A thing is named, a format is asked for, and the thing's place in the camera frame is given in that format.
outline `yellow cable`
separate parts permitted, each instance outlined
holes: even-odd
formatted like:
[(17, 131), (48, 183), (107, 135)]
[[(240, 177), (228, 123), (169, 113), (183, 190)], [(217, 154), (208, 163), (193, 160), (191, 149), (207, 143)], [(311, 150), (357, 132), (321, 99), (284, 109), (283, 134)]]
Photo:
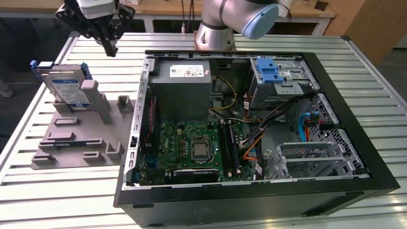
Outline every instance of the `yellow cable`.
[(232, 87), (229, 82), (225, 79), (223, 79), (220, 76), (216, 76), (216, 78), (221, 79), (221, 81), (229, 86), (231, 90), (233, 91), (235, 99), (233, 99), (233, 102), (231, 103), (231, 105), (224, 106), (224, 107), (209, 107), (209, 110), (225, 110), (225, 109), (228, 109), (229, 107), (232, 107), (235, 105), (236, 100), (237, 100), (237, 94), (236, 94), (235, 88)]

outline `floor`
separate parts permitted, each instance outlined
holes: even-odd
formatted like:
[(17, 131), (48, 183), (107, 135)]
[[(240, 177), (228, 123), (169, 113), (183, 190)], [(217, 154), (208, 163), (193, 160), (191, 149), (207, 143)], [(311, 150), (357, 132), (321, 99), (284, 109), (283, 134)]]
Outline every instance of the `floor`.
[[(40, 45), (34, 49), (36, 59), (38, 61), (52, 61), (56, 59), (60, 49), (66, 41), (70, 29), (61, 24), (58, 28), (48, 19), (32, 21), (37, 35), (40, 37)], [(387, 56), (379, 71), (407, 99), (407, 49), (393, 49)], [(26, 71), (16, 73), (0, 60), (0, 78), (5, 83), (10, 83), (9, 87), (13, 90), (10, 98), (0, 97), (0, 151), (4, 148), (8, 138), (13, 133), (14, 127), (22, 117), (32, 97), (40, 87), (40, 82), (32, 73)]]

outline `blue cable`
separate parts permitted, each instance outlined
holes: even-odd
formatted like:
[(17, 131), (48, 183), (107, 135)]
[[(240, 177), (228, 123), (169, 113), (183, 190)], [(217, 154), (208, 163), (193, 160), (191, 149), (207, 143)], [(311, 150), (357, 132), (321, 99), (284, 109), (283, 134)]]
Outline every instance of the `blue cable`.
[(300, 137), (300, 141), (301, 142), (307, 141), (304, 127), (303, 127), (305, 117), (308, 117), (308, 118), (311, 117), (311, 113), (309, 112), (301, 113), (300, 116), (299, 116), (299, 137)]

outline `black cable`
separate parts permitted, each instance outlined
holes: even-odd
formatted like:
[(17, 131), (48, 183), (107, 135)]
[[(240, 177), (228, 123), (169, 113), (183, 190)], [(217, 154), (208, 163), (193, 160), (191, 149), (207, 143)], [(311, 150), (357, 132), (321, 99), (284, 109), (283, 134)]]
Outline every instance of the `black cable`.
[(215, 114), (217, 114), (220, 117), (223, 117), (224, 119), (229, 119), (227, 116), (224, 116), (223, 114), (220, 114), (217, 111), (212, 111)]
[(279, 2), (277, 2), (277, 4), (284, 6), (284, 8), (288, 10), (288, 21), (287, 22), (292, 22), (291, 11), (289, 11), (288, 7), (285, 5), (283, 5), (281, 3), (279, 3)]
[(183, 6), (183, 26), (180, 29), (181, 33), (185, 33), (185, 9), (184, 9), (184, 0), (180, 0), (181, 6)]
[(187, 32), (189, 31), (191, 14), (192, 14), (192, 1), (191, 1), (191, 4), (189, 4), (189, 16), (188, 16), (188, 23), (187, 23)]
[(281, 116), (287, 109), (289, 108), (291, 104), (296, 101), (307, 98), (312, 98), (315, 96), (315, 93), (308, 93), (304, 95), (293, 96), (291, 99), (288, 99), (283, 104), (280, 104), (276, 108), (272, 109), (272, 111), (268, 113), (263, 121), (260, 122), (257, 126), (257, 131), (252, 133), (252, 135), (244, 140), (244, 144), (247, 144), (249, 141), (252, 141), (268, 128), (269, 123)]
[(192, 32), (195, 31), (195, 1), (191, 0), (192, 3)]
[(184, 0), (180, 0), (180, 4), (183, 6), (183, 24), (185, 23), (185, 10), (184, 10)]

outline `gray plastic block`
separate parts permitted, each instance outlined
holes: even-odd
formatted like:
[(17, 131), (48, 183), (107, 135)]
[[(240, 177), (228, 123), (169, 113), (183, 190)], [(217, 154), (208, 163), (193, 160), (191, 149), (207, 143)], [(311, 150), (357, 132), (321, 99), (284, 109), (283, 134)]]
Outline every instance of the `gray plastic block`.
[(107, 143), (104, 142), (103, 138), (88, 138), (88, 140), (97, 140), (97, 142), (88, 142), (87, 146), (91, 149), (104, 148)]
[(58, 113), (70, 113), (70, 108), (65, 103), (52, 103), (53, 107), (56, 108)]
[(53, 125), (77, 125), (80, 122), (77, 117), (66, 117), (66, 118), (56, 118), (53, 121)]
[(100, 96), (97, 85), (99, 83), (95, 80), (84, 80), (81, 83), (81, 91), (84, 92), (87, 99), (92, 102), (92, 108), (97, 112), (103, 123), (111, 124), (112, 119), (108, 114), (109, 106), (107, 105), (105, 97), (103, 99), (103, 96)]
[(99, 162), (104, 160), (99, 151), (84, 152), (83, 159), (85, 160), (87, 163)]
[[(44, 144), (38, 147), (36, 152), (37, 156), (44, 154), (52, 155), (54, 158), (53, 163), (37, 164), (32, 162), (32, 169), (53, 169), (53, 168), (73, 168), (73, 167), (88, 167), (88, 166), (113, 166), (120, 164), (120, 160), (115, 154), (121, 155), (124, 152), (123, 146), (128, 145), (128, 134), (131, 132), (132, 125), (132, 112), (120, 113), (117, 108), (117, 100), (108, 101), (109, 103), (109, 117), (112, 119), (111, 124), (104, 124), (101, 119), (95, 114), (93, 110), (72, 111), (72, 113), (60, 114), (57, 111), (52, 117), (48, 125), (46, 134), (42, 138)], [(73, 140), (48, 140), (46, 136), (49, 133), (75, 133)], [(96, 143), (88, 143), (87, 141), (96, 140)], [(64, 142), (73, 144), (73, 147), (64, 146)], [(112, 150), (111, 156), (105, 152), (107, 143), (111, 143)], [(101, 160), (88, 163), (83, 157), (84, 152), (99, 152)]]
[(133, 111), (133, 105), (128, 95), (117, 96), (117, 108), (120, 113)]
[(38, 148), (40, 148), (44, 152), (48, 152), (48, 151), (50, 151), (50, 150), (56, 150), (56, 147), (54, 147), (53, 143), (54, 143), (54, 140), (40, 141)]
[(100, 93), (100, 97), (101, 97), (101, 101), (104, 103), (104, 106), (107, 106), (108, 110), (111, 110), (108, 99), (107, 99), (107, 96), (104, 95), (104, 93)]
[(73, 140), (75, 134), (73, 132), (62, 132), (62, 133), (48, 133), (48, 140)]
[(54, 157), (50, 154), (34, 155), (30, 161), (36, 165), (49, 165), (54, 163)]
[(108, 146), (107, 146), (107, 155), (108, 155), (109, 159), (115, 160), (115, 161), (120, 160), (121, 155), (124, 153), (124, 148), (123, 148), (121, 142), (119, 142), (116, 149), (117, 150), (115, 150), (115, 148), (111, 145), (111, 143), (108, 143)]

